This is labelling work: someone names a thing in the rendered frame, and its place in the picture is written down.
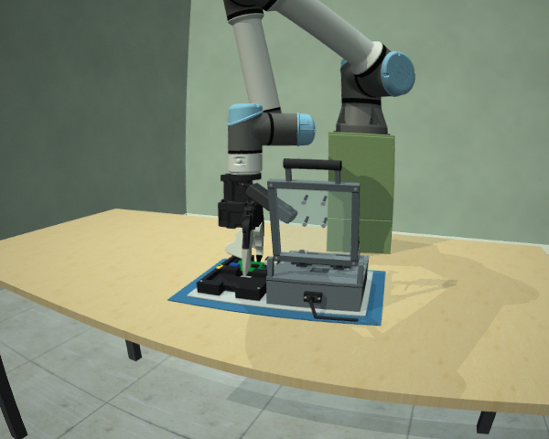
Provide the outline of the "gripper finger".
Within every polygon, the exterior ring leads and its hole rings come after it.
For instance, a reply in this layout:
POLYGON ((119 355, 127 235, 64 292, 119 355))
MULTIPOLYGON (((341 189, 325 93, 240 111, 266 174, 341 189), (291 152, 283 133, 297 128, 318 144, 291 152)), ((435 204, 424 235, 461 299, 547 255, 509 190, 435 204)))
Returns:
POLYGON ((256 249, 256 260, 261 262, 264 254, 264 216, 262 223, 259 227, 255 227, 253 232, 253 246, 252 248, 256 249))
POLYGON ((235 241, 226 244, 225 251, 242 259, 242 274, 246 277, 251 268, 252 246, 253 246, 253 224, 252 213, 246 215, 242 222, 242 229, 236 232, 235 241))

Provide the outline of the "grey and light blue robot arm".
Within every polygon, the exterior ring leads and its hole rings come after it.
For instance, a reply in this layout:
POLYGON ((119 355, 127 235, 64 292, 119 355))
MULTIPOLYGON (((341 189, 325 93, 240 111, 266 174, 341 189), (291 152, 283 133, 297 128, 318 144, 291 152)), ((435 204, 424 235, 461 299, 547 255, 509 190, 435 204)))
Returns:
POLYGON ((264 11, 277 11, 343 58, 337 132, 388 134, 381 97, 405 95, 414 86, 414 65, 404 53, 390 51, 379 41, 371 42, 318 0, 223 2, 228 23, 233 26, 249 100, 229 109, 231 174, 259 174, 263 170, 263 145, 310 145, 315 138, 310 115, 281 113, 262 25, 264 11))

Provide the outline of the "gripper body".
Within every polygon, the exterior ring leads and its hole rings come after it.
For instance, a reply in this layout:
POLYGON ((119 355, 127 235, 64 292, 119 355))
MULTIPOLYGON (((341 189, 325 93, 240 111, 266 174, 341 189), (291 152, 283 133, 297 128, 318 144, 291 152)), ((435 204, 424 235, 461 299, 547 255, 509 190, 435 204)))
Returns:
POLYGON ((259 227, 262 223, 264 210, 261 205, 246 196, 245 191, 249 185, 253 184, 253 180, 262 179, 262 173, 253 175, 225 175, 221 175, 221 181, 223 181, 223 199, 218 203, 219 227, 227 229, 241 228, 246 215, 252 213, 253 230, 255 230, 255 227, 259 227))

